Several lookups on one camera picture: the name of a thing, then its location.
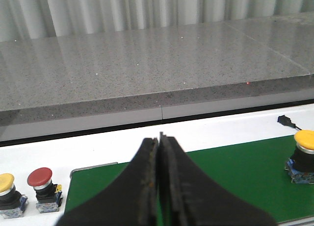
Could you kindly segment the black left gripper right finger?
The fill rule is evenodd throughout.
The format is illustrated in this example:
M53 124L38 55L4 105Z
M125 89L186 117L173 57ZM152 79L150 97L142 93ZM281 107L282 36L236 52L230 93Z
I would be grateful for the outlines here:
M274 226L264 210L211 179L175 137L160 134L158 183L165 226Z

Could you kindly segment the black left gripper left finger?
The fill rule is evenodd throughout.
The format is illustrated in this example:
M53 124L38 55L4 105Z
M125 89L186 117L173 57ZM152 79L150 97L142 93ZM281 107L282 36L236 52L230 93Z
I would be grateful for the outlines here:
M65 213L58 226L157 225L156 138L143 139L126 168L96 196Z

